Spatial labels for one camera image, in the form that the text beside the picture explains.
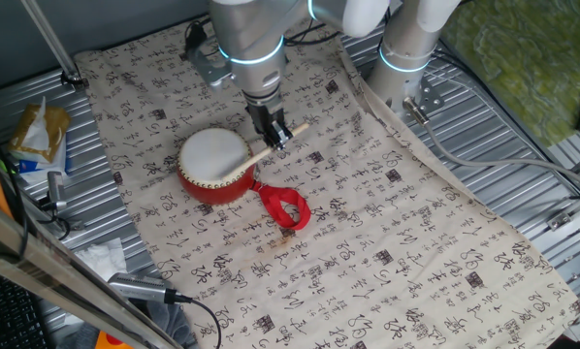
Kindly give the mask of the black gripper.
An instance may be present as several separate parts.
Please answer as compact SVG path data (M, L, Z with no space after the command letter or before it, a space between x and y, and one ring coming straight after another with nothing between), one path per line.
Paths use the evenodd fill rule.
M282 101L278 95L246 95L245 100L255 130L268 147L285 146L293 138L292 132L285 125Z

